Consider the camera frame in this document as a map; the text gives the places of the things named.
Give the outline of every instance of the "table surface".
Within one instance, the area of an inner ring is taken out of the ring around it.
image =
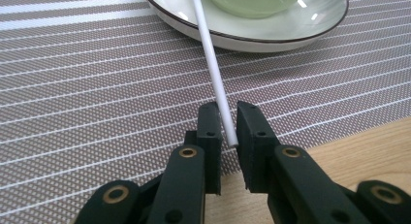
[[[411,194],[411,117],[308,149],[330,178],[355,191],[378,179]],[[241,173],[222,178],[222,196],[206,195],[205,223],[272,223],[267,195],[244,189]]]
[[[411,116],[410,4],[350,0],[338,26],[296,50],[217,48],[232,115],[238,100],[253,103],[282,143],[314,156],[363,149],[317,145]],[[145,0],[0,0],[0,223],[67,223],[103,184],[161,174],[196,129],[197,108],[214,100],[201,43]],[[342,155],[397,163],[389,153]],[[222,172],[234,175],[223,189],[246,194],[238,170],[223,144]],[[332,177],[349,176],[348,167]]]

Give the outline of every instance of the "striped placemat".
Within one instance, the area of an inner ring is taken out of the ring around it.
[[[309,47],[218,49],[233,115],[256,104],[304,148],[409,116],[410,23],[411,0],[350,0]],[[201,44],[144,0],[0,0],[0,222],[67,223],[102,184],[148,181],[213,100]]]

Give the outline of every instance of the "bowl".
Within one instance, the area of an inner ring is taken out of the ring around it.
[[[192,0],[147,0],[156,15],[177,31],[201,40]],[[277,52],[307,46],[334,29],[346,16],[348,0],[298,0],[265,18],[224,12],[202,0],[215,47],[246,52]]]

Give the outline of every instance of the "metal ring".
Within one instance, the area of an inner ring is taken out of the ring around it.
[[[112,198],[110,193],[113,191],[121,191],[122,194],[119,197]],[[129,194],[129,190],[124,185],[115,185],[111,189],[107,190],[103,195],[103,201],[107,204],[116,204],[123,201]]]
[[[281,151],[285,156],[288,156],[290,158],[298,158],[301,156],[301,153],[299,150],[296,150],[294,148],[291,147],[286,147],[283,148]]]
[[[195,148],[186,147],[181,149],[179,155],[184,158],[192,158],[197,155],[197,150]]]
[[[389,204],[398,205],[402,203],[402,198],[395,191],[381,185],[371,187],[371,193],[376,198]]]

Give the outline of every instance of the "gray placemat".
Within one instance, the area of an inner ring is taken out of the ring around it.
[[[304,148],[409,116],[410,4],[350,0],[306,48],[217,49],[231,107],[260,106],[282,143]],[[214,100],[201,44],[144,0],[0,0],[0,11],[1,223],[66,223],[102,184],[159,175]],[[225,145],[222,160],[238,171]]]

